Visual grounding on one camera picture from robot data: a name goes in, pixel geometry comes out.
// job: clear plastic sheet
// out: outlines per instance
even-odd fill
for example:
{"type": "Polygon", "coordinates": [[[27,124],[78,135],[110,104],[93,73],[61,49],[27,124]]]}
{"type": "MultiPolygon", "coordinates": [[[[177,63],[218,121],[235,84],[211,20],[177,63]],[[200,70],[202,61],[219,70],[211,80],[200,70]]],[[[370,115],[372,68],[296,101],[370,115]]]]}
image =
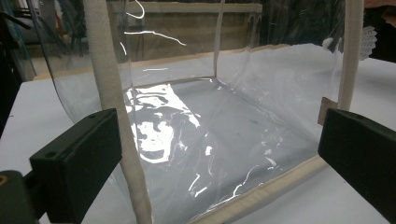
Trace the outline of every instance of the clear plastic sheet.
{"type": "MultiPolygon", "coordinates": [[[[49,74],[70,118],[77,122],[101,110],[85,27],[82,1],[32,1],[37,29],[49,74]]],[[[131,86],[131,65],[126,54],[127,24],[124,0],[107,3],[113,46],[123,88],[131,86]]]]}
{"type": "MultiPolygon", "coordinates": [[[[108,8],[155,223],[192,221],[317,154],[321,97],[338,92],[343,1],[108,8]]],[[[100,109],[92,70],[78,66],[88,57],[76,54],[57,56],[67,75],[53,71],[72,120],[100,109]]],[[[128,199],[121,177],[109,184],[128,199]]],[[[125,206],[114,203],[114,215],[125,206]]]]}

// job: white surface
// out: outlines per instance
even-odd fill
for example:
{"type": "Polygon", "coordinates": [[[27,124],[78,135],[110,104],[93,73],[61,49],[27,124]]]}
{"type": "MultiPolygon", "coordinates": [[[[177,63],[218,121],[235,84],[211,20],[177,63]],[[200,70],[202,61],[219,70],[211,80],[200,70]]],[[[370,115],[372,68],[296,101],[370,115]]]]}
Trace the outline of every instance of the white surface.
{"type": "MultiPolygon", "coordinates": [[[[396,129],[395,71],[393,63],[364,61],[352,111],[396,129]]],[[[50,80],[23,83],[0,139],[0,170],[14,169],[27,174],[30,155],[71,125],[50,80]]],[[[237,223],[388,222],[328,168],[237,223]]]]}
{"type": "MultiPolygon", "coordinates": [[[[216,79],[127,92],[154,221],[187,223],[316,155],[337,55],[313,44],[220,54],[216,79]]],[[[189,61],[177,68],[190,75],[189,61]]]]}

